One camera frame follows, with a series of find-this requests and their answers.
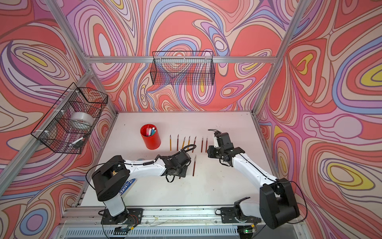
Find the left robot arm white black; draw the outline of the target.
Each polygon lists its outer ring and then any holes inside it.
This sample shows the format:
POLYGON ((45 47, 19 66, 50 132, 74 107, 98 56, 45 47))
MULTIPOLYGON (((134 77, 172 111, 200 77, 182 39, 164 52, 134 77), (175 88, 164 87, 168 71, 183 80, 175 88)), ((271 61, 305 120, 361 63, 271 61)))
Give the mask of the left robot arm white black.
POLYGON ((127 209, 120 195, 125 182, 143 177, 185 177, 191 157, 185 150, 174 155, 157 155, 153 160, 130 161, 116 155, 99 165, 92 174, 92 182, 98 201, 103 202, 106 211, 113 218, 127 216, 127 209))

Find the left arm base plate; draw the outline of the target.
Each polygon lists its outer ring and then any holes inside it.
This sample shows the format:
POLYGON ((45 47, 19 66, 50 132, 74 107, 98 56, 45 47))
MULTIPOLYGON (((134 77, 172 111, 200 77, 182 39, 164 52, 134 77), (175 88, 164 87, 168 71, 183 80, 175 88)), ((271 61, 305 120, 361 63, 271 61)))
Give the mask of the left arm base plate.
POLYGON ((117 216, 111 216, 108 209, 103 209, 98 212, 102 216, 102 225, 129 225, 137 226, 141 224, 143 209, 142 208, 132 208, 125 209, 121 214, 117 216))

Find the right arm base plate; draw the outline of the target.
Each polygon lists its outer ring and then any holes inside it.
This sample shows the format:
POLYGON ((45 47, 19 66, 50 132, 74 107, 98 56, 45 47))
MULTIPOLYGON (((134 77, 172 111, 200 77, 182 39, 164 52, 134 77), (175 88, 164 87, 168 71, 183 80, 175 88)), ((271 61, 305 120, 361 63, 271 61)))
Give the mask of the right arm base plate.
POLYGON ((262 222, 261 218, 245 216, 238 207, 222 207, 216 209, 215 214, 221 217, 224 224, 252 223, 256 225, 262 222))

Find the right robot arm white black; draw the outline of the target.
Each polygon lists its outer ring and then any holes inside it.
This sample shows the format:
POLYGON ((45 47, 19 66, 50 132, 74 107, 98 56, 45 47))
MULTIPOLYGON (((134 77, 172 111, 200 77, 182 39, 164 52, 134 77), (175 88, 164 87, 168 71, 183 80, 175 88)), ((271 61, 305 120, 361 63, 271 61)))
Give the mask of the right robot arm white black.
POLYGON ((262 220, 269 228, 276 229, 300 216, 291 182, 263 170, 243 149, 236 147, 224 151, 222 147, 210 145, 207 153, 209 158, 238 170, 259 191, 258 201, 245 197, 234 202, 231 208, 220 208, 225 223, 230 220, 246 223, 255 219, 256 223, 262 220))

